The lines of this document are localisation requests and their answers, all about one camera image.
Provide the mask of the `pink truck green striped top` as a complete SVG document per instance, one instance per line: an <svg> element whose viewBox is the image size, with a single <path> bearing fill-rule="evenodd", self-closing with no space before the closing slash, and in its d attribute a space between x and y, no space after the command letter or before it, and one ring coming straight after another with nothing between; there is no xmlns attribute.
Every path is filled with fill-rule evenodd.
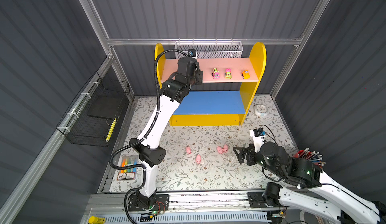
<svg viewBox="0 0 386 224"><path fill-rule="evenodd" d="M214 79L218 79L220 78L220 73L219 73L219 70L217 68L213 68L213 71L212 71L212 77Z"/></svg>

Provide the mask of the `green truck pink mixer drum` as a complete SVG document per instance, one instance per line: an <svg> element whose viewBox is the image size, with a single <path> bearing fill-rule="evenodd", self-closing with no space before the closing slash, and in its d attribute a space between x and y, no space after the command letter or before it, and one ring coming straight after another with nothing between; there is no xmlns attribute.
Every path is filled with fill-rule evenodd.
<svg viewBox="0 0 386 224"><path fill-rule="evenodd" d="M231 79L232 78L232 72L231 72L231 69L230 68L226 68L225 70L225 78L226 79Z"/></svg>

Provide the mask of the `orange yellow toy car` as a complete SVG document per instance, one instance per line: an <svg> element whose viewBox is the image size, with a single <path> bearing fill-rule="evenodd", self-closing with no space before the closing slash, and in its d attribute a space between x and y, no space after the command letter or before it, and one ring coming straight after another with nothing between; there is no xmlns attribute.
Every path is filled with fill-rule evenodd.
<svg viewBox="0 0 386 224"><path fill-rule="evenodd" d="M248 69L243 70L242 73L241 73L241 76L242 76L243 79L249 79L250 78L250 73L249 73Z"/></svg>

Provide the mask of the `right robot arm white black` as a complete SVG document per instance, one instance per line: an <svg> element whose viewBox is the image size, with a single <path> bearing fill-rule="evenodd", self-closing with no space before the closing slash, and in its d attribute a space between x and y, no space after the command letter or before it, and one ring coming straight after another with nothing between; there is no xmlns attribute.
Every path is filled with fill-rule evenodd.
<svg viewBox="0 0 386 224"><path fill-rule="evenodd" d="M313 162L291 157L276 143L264 143L259 150L234 147L240 163L259 164L285 183L306 189L321 198L307 196L290 190L271 180L261 196L249 194L252 203L268 207L292 207L314 214L335 224L385 223L386 206L378 201L367 201L332 179Z"/></svg>

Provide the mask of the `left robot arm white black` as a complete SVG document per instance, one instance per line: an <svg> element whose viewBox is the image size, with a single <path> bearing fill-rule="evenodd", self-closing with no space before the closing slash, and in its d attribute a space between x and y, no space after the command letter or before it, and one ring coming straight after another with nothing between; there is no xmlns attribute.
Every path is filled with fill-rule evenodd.
<svg viewBox="0 0 386 224"><path fill-rule="evenodd" d="M139 154L141 164L144 165L142 187L135 195L139 206L151 209L156 199L156 179L158 166L166 156L166 150L160 147L162 134L183 99L189 94L195 84L203 83L203 71L197 59L182 57L178 60L178 69L159 88L157 104L148 124L136 139L130 144L140 141L134 149Z"/></svg>

